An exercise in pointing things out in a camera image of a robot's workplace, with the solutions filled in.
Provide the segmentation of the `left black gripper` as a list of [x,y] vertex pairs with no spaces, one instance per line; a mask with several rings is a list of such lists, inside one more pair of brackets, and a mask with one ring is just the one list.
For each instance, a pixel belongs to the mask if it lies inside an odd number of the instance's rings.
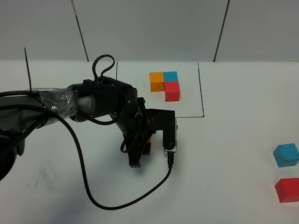
[[128,153],[130,167],[139,168],[145,145],[151,137],[145,99],[136,97],[127,102],[120,99],[120,103],[116,107],[116,124],[123,134],[121,152]]

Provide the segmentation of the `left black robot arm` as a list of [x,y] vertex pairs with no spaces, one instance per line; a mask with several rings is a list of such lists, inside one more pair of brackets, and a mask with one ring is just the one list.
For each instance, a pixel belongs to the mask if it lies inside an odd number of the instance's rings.
[[109,77],[85,80],[65,89],[10,91],[0,95],[0,176],[23,155],[25,139],[33,130],[64,119],[116,124],[122,131],[123,152],[133,155],[138,166],[144,145],[151,136],[145,101],[133,86]]

